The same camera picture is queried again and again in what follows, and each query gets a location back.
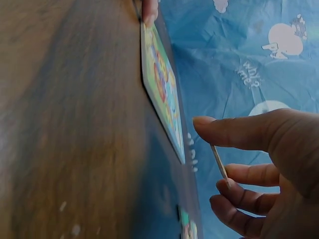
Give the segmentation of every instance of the colorful card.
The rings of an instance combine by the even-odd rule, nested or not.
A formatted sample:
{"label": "colorful card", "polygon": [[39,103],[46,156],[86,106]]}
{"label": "colorful card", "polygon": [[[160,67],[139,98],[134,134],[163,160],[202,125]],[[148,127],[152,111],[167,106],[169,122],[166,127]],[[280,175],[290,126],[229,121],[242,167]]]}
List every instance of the colorful card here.
{"label": "colorful card", "polygon": [[181,207],[179,207],[179,220],[182,225],[182,238],[198,239],[196,223],[189,218],[188,213]]}
{"label": "colorful card", "polygon": [[185,164],[183,133],[176,78],[155,26],[141,23],[143,82],[162,125],[182,164]]}

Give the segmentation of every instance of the blue plastic sheet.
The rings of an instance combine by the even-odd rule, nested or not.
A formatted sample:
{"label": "blue plastic sheet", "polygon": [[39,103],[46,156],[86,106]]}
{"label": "blue plastic sheet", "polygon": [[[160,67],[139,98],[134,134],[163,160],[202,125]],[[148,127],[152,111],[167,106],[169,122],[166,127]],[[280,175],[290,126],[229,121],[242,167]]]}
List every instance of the blue plastic sheet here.
{"label": "blue plastic sheet", "polygon": [[[191,118],[262,114],[278,108],[318,112],[318,0],[161,0],[173,46],[196,172],[204,236],[239,235],[212,213],[221,178]],[[270,162],[264,152],[219,148],[224,163]],[[259,191],[277,191],[277,188]]]}

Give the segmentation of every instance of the wooden surface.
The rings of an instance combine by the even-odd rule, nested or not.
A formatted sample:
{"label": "wooden surface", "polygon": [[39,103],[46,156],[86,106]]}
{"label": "wooden surface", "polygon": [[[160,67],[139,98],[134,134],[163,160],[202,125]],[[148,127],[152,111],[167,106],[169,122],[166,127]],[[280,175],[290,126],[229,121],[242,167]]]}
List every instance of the wooden surface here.
{"label": "wooden surface", "polygon": [[139,238],[142,198],[170,199],[145,184],[159,150],[201,238],[194,174],[142,85],[131,0],[2,0],[0,23],[0,238]]}

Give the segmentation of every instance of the hand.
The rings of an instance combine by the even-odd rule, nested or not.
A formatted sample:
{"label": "hand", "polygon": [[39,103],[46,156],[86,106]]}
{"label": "hand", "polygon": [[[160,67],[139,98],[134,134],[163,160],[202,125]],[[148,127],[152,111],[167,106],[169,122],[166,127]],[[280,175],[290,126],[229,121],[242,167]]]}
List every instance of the hand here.
{"label": "hand", "polygon": [[159,15],[158,0],[142,0],[142,20],[147,27],[154,24]]}
{"label": "hand", "polygon": [[[319,115],[281,109],[237,119],[198,117],[193,122],[210,144],[263,150],[273,162],[226,166],[231,188],[220,180],[216,186],[221,195],[210,199],[221,222],[250,239],[319,238]],[[238,183],[280,186],[280,193],[260,194]]]}

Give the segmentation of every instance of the toothpick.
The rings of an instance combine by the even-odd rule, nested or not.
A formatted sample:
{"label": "toothpick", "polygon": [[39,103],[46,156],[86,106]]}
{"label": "toothpick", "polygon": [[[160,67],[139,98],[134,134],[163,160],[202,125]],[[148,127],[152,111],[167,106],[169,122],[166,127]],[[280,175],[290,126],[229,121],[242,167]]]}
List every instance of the toothpick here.
{"label": "toothpick", "polygon": [[216,149],[216,147],[214,145],[211,145],[210,147],[211,147],[211,150],[213,150],[213,153],[214,153],[214,156],[215,156],[219,171],[220,171],[221,175],[223,176],[223,178],[226,180],[228,189],[230,189],[230,183],[229,183],[229,180],[228,180],[227,172],[225,170],[225,167],[224,167],[223,163],[220,160],[220,157],[219,157],[219,154],[217,152],[217,149]]}

